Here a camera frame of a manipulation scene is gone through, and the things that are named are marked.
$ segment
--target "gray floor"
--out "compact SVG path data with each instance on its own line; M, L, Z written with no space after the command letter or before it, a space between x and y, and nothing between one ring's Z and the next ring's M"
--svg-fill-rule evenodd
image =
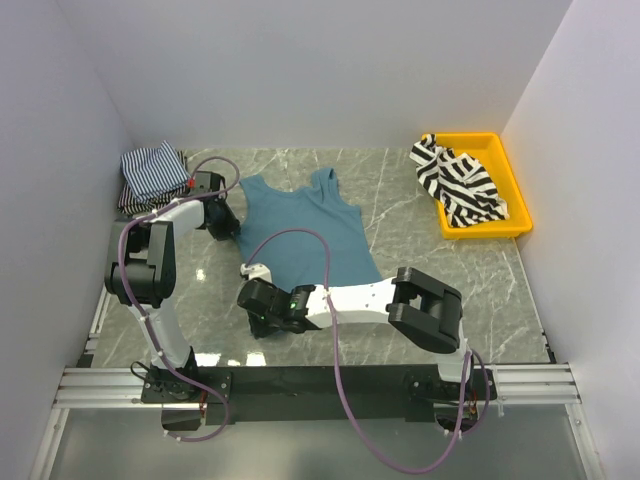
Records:
M492 408L430 480L584 480L564 406ZM366 420L365 433L396 462L433 462L447 440L433 424ZM392 480L346 420L239 423L202 443L164 438L160 413L72 410L51 479ZM203 430L198 434L208 433Z
M317 168L335 167L343 199L362 207L373 258L383 277L413 266L460 290L470 345L490 362L548 362L544 338L515 242L512 239L444 240L436 208L417 183L406 149L209 149L189 152L190 167L225 155L242 176L260 173L280 190L310 185ZM228 179L231 169L211 164ZM229 203L242 220L241 188ZM330 365L331 332L281 334L255 340L246 314L235 305L242 259L232 242L195 231L177 243L176 310L200 364ZM433 358L386 325L340 329L345 364L431 363ZM149 351L140 327L111 299L94 367L125 367Z

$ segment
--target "yellow plastic tray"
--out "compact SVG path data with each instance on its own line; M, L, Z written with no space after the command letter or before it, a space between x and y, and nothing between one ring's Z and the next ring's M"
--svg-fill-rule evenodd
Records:
M495 133L437 133L436 143L453 148L456 155L468 153L477 158L487 169L489 176L498 188L498 195L504 198L509 209L509 220L455 228L447 222L442 203L438 205L438 218L444 238L491 238L517 237L533 228L529 211L524 203L500 137Z

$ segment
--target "black and white striped fabric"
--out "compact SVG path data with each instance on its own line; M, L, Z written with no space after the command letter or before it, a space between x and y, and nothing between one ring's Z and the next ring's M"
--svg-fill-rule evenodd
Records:
M507 202L485 168L466 153L455 156L453 149L436 144L436 136L425 135L413 145L409 158L418 167L418 182L444 205L452 227L468 227L491 220L507 220Z
M180 165L186 170L187 168L187 157L184 152L180 150L176 150L176 155L180 159ZM135 215L138 213L148 213L152 211L154 208L162 208L165 205L168 205L171 200L175 197L185 193L187 191L187 183L185 182L182 186L178 187L175 190L171 190L169 192L163 193L156 198L152 198L148 202L139 202L135 197L129 184L125 182L124 188L122 189L122 193L120 194L120 198L118 199L118 211L124 213L125 215Z
M138 148L120 157L122 173L138 202L145 203L189 180L180 157L167 142L159 148Z

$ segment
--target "wall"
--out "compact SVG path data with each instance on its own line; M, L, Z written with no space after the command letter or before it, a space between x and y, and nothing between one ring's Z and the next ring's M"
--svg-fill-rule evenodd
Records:
M130 147L50 0L0 2L0 477L26 478L100 292Z
M504 130L534 216L519 241L610 479L637 478L640 4L575 0Z
M137 144L501 131L570 0L58 0Z

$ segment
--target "cable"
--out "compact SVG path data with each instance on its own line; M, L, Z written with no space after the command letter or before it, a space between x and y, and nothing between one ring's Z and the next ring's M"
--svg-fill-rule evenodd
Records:
M300 233L308 233L310 235L313 235L314 237L316 237L318 240L320 240L320 243L322 243L322 246L324 247L324 254L325 254L325 266L324 266L324 280L323 280L323 286L325 288L325 290L327 291L327 293L329 292L329 268L330 268L330 264L331 264L331 252L329 250L329 244L327 243L327 241L316 231L314 230L310 230L308 228L288 228L286 230L281 230L277 233L274 233L273 235L269 236L268 238L266 238L262 243L260 243L260 245L258 245L256 247L256 249L254 250L254 252L251 254L251 256L247 259L246 264L247 265L251 265L253 259L255 258L255 256L258 254L258 252L260 252L260 250L262 250L262 248L269 243L271 240L273 240L274 238L283 235L285 233L290 233L290 232L300 232ZM406 473L409 475L421 475L424 473L429 473L434 471L436 468L438 468L440 465L442 465L442 463L447 459L447 457L449 456L449 454L451 453L451 451L453 450L453 447L456 444L456 441L460 435L460 429L462 426L462 421L463 421L463 412L464 412L464 401L465 401L465 387L466 387L466 378L467 378L467 371L469 368L469 364L471 363L471 357L472 355L475 356L478 359L478 363L480 363L480 366L482 368L482 373L484 376L484 380L485 380L485 388L486 388L486 403L485 406L482 410L482 414L480 415L480 417L478 418L477 422L475 423L475 425L473 425L471 428L469 428L465 433L471 433L472 431L474 431L478 425L482 422L482 420L484 419L487 411L488 411L488 404L489 404L489 400L491 398L491 391L490 391L490 385L489 385L489 376L487 374L487 371L485 369L484 363L482 361L482 359L480 358L480 356L478 355L478 353L475 350L471 350L470 352L466 352L465 356L464 356L464 360L463 360L463 367L462 367L462 379L460 381L460 396L458 398L458 415L457 415L457 419L456 419L456 424L455 427L453 429L453 435L451 436L451 440L449 441L449 445L447 445L447 448L445 449L444 453L440 456L440 458L438 458L435 462L433 462L431 465L427 466L427 467L423 467L423 468L410 468L410 467L405 467L402 465L397 464L394 460L392 460L391 458L387 457L384 453L382 453L378 447L376 447L376 445L374 445L374 443L364 434L364 432L362 431L362 428L360 427L360 424L358 423L357 419L355 418L355 416L353 415L353 412L351 410L351 407L349 406L349 401L347 400L347 396L345 395L345 391L344 391L344 386L342 385L342 376L340 374L340 343L338 342L338 312L336 311L335 306L333 305L333 300L331 299L331 295L327 294L327 305L329 306L329 311L331 312L331 323L333 326L333 373L336 379L336 387L338 389L338 396L340 397L340 402L342 403L342 407L344 408L344 411L347 415L347 418L349 418L349 421L351 422L351 425L353 426L354 430L356 431L356 433L358 434L358 436L360 437L360 440L362 440L362 442L365 444L365 446L369 449L369 451L378 459L380 460L382 463L384 463L386 466L392 468L393 470L396 470L398 472L401 473Z
M158 211L150 214L150 215L145 215L143 217L139 217L136 218L134 220L132 220L131 222L129 222L122 230L122 233L120 234L120 238L118 240L118 269L120 270L120 278L122 279L122 286L124 287L124 291L127 294L127 298L129 298L129 301L131 302L131 305L133 305L136 310L138 310L138 312L140 312L141 315L141 320L143 320L144 323L144 328L147 330L147 333L149 334L149 339L151 340L151 343L153 345L153 348L155 349L158 357L160 358L160 360L162 361L162 363L164 364L164 366L167 368L167 370L169 370L173 376L175 376L176 378L182 380L183 382L186 382L190 385L193 385L194 387L197 387L201 390L206 391L207 393L210 393L211 395L213 395L214 397L216 397L218 400L220 400L220 402L222 403L222 405L224 405L224 420L222 421L222 424L213 432L204 435L202 437L182 437L180 435L177 435L173 432L167 432L167 434L173 438L175 438L178 441L182 441L182 442L201 442L204 440L208 440L210 438L215 437L216 435L218 435L223 429L224 427L227 426L227 424L229 423L230 417L231 417L231 412L229 410L229 402L227 401L227 399L221 395L220 393L218 393L217 391L215 391L214 389L212 389L211 387L208 387L207 385L204 385L196 380L193 380L189 377L186 377L185 375L182 375L180 372L178 372L173 365L171 365L171 362L169 362L166 358L165 355L163 355L163 351L162 351L162 346L160 345L160 342L158 341L158 337L156 336L155 331L153 330L153 326L151 325L151 321L149 319L149 312L147 312L144 307L142 305L140 305L140 302L138 302L138 300L136 299L135 295L133 294L133 290L131 290L131 285L129 284L129 279L127 277L127 271L125 269L125 264L124 264L124 259L125 259L125 242L127 239L127 236L129 235L129 232L131 231L131 229L133 227L135 227L136 225L139 225L143 222L149 221L149 220L153 220L154 218L163 215L164 213L167 213L168 211L174 209L175 207L177 207L178 205L181 205L183 203L187 203L187 202L193 202L195 200L201 200L204 198L208 198L208 197L213 197L213 196L217 196L217 195L221 195L224 193L227 193L229 190L231 190L233 187L235 187L238 182L240 181L240 169L238 168L238 166L231 160L229 160L228 158L225 157L220 157L220 156L213 156L213 157L209 157L205 160L203 160L202 162L200 162L194 172L197 172L200 167L202 167L202 165L204 165L207 162L210 162L212 160L222 160L226 163L228 163L229 165L231 165L233 167L233 169L235 170L236 173L236 178L233 180L233 182L231 182L231 184L228 187L223 188L222 190L218 190L217 192L207 192L207 193L201 193L199 195L194 195L193 197L187 197L187 198L176 198L174 200L171 201L171 203L169 203L167 206L159 209Z

